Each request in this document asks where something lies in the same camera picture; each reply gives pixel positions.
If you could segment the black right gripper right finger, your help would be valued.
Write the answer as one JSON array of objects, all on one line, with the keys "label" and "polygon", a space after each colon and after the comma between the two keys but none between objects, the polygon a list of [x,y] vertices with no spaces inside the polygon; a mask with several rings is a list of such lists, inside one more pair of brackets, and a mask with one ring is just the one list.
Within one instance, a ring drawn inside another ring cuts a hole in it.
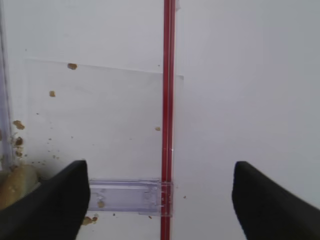
[{"label": "black right gripper right finger", "polygon": [[320,211],[246,161],[234,166],[232,203],[248,240],[318,240]]}]

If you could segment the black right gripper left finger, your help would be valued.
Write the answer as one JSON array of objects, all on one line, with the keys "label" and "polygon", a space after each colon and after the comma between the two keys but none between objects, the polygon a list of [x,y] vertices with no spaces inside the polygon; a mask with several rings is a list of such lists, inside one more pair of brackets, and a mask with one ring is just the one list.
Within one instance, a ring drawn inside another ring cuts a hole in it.
[{"label": "black right gripper left finger", "polygon": [[90,201],[87,163],[76,160],[0,212],[2,240],[74,240]]}]

